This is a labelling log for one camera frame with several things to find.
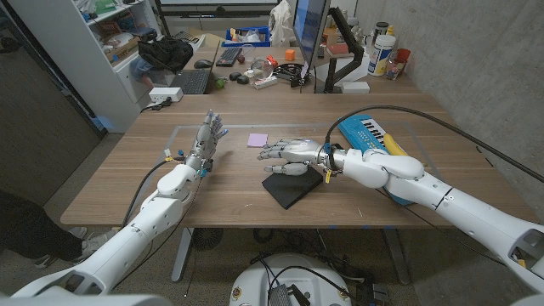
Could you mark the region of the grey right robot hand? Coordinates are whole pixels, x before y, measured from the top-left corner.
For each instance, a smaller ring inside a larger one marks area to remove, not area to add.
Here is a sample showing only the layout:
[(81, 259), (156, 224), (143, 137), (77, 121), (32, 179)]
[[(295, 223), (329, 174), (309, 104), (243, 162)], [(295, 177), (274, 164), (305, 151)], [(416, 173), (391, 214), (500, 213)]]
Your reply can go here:
[(286, 160), (282, 166), (267, 166), (266, 172), (300, 176), (313, 165), (326, 167), (328, 154), (323, 145), (312, 139), (282, 139), (274, 144), (266, 144), (257, 157), (258, 160), (279, 158)]

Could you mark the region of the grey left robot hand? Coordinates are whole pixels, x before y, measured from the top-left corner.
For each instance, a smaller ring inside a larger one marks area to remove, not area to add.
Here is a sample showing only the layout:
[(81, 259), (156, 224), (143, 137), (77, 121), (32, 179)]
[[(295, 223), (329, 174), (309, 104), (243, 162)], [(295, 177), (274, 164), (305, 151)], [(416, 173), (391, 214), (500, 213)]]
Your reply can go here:
[(184, 159), (184, 165), (198, 170), (212, 159), (218, 141), (228, 133), (222, 126), (220, 115), (209, 110), (197, 131), (190, 153)]

